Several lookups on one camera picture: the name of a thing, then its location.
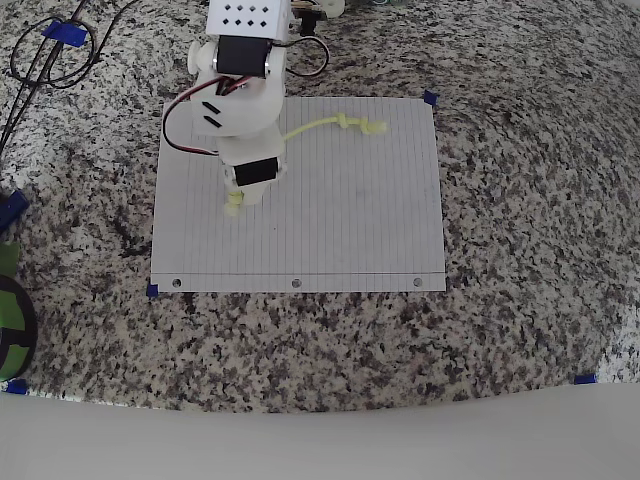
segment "speckled granite surface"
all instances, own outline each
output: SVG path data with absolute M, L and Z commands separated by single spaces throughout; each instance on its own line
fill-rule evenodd
M 90 3 L 100 37 L 118 3 Z M 41 316 L 32 393 L 285 412 L 497 395 L 588 371 L 640 380 L 637 13 L 607 0 L 349 8 L 318 29 L 330 71 L 290 79 L 289 93 L 441 95 L 448 291 L 149 300 L 161 104 L 189 85 L 206 3 L 142 0 L 87 81 L 37 96 L 5 154 L 2 187 L 32 201 L 9 236 Z M 4 7 L 1 64 L 27 23 L 73 4 Z M 5 77 L 0 104 L 16 90 Z

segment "yellow string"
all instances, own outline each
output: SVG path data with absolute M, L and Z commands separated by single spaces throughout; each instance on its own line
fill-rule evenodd
M 376 135 L 379 133 L 385 133 L 387 131 L 387 123 L 386 122 L 371 122 L 369 123 L 369 119 L 367 117 L 355 118 L 355 117 L 347 117 L 344 113 L 336 113 L 335 117 L 327 117 L 321 118 L 320 120 L 316 120 L 314 122 L 309 122 L 306 125 L 296 128 L 295 130 L 287 133 L 284 136 L 284 141 L 292 139 L 296 135 L 301 134 L 302 132 L 306 132 L 315 127 L 319 127 L 320 125 L 327 125 L 330 123 L 337 123 L 342 128 L 349 128 L 349 126 L 358 126 L 360 127 L 360 131 L 363 135 Z M 242 192 L 230 192 L 227 197 L 227 203 L 224 206 L 225 213 L 231 217 L 235 217 L 238 215 L 240 211 L 240 207 L 244 200 L 244 194 Z
M 287 133 L 284 136 L 284 141 L 286 142 L 287 140 L 290 140 L 291 138 L 301 134 L 302 132 L 306 132 L 307 130 L 319 127 L 320 125 L 326 125 L 328 123 L 337 123 L 342 128 L 349 128 L 350 125 L 357 125 L 360 127 L 360 131 L 364 135 L 375 135 L 378 133 L 385 133 L 387 131 L 386 122 L 369 123 L 369 119 L 367 117 L 347 117 L 344 113 L 336 113 L 335 117 L 322 118 L 320 120 L 309 122 L 306 125 L 296 128 L 295 130 Z

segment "lined paper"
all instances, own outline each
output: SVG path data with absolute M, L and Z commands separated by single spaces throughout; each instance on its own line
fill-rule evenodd
M 160 145 L 151 282 L 161 292 L 399 292 L 445 289 L 431 106 L 394 98 L 290 97 L 280 130 L 343 112 L 384 135 L 336 124 L 287 142 L 288 171 L 262 203 L 224 214 L 216 157 Z M 215 150 L 179 105 L 169 135 Z

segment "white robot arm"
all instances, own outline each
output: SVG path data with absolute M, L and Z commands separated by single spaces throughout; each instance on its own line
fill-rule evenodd
M 326 8 L 329 18 L 344 10 L 344 0 L 313 3 Z M 190 98 L 196 133 L 216 137 L 225 184 L 230 192 L 241 192 L 246 205 L 259 203 L 267 185 L 286 171 L 277 121 L 285 96 L 291 8 L 291 0 L 211 0 L 207 33 L 219 37 L 191 46 L 188 68 L 198 77 L 178 98 Z M 167 141 L 192 153 L 215 153 Z

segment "white 3d printed part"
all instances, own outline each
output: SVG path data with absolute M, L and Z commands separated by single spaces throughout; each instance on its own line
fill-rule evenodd
M 207 33 L 285 41 L 290 5 L 282 0 L 211 0 Z

